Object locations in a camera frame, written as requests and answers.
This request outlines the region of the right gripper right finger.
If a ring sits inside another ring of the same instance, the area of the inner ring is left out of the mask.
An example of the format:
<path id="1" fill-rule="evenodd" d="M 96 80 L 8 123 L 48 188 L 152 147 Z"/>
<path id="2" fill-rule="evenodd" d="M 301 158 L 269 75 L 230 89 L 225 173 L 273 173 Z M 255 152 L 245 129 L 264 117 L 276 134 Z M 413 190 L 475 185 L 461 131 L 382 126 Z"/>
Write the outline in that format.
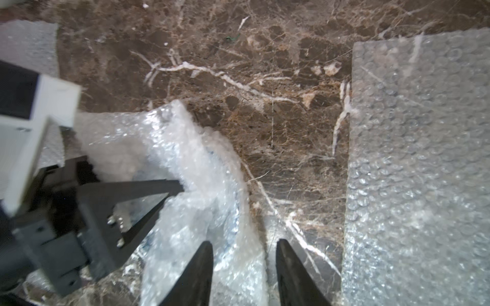
<path id="1" fill-rule="evenodd" d="M 276 271 L 282 306 L 331 306 L 286 239 L 276 245 Z"/>

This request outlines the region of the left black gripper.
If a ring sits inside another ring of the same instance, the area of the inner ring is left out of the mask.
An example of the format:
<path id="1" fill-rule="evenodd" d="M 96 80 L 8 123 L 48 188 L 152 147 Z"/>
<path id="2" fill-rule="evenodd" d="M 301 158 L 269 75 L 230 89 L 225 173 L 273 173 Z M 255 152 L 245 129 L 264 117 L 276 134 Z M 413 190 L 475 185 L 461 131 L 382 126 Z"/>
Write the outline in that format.
<path id="1" fill-rule="evenodd" d="M 69 159 L 38 171 L 13 217 L 1 212 L 1 293 L 37 270 L 62 297 L 82 287 L 88 264 L 94 280 L 105 278 L 128 261 L 165 201 L 184 191 L 177 180 L 92 182 L 87 157 Z"/>

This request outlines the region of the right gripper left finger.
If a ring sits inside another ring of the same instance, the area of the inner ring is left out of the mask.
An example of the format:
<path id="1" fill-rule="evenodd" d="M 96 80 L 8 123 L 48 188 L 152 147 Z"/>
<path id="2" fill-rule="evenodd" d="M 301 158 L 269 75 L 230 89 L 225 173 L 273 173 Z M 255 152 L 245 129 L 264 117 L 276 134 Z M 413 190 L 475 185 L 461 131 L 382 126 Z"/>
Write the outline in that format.
<path id="1" fill-rule="evenodd" d="M 205 241 L 201 243 L 160 306 L 208 306 L 211 296 L 213 267 L 213 246 L 209 241 Z"/>

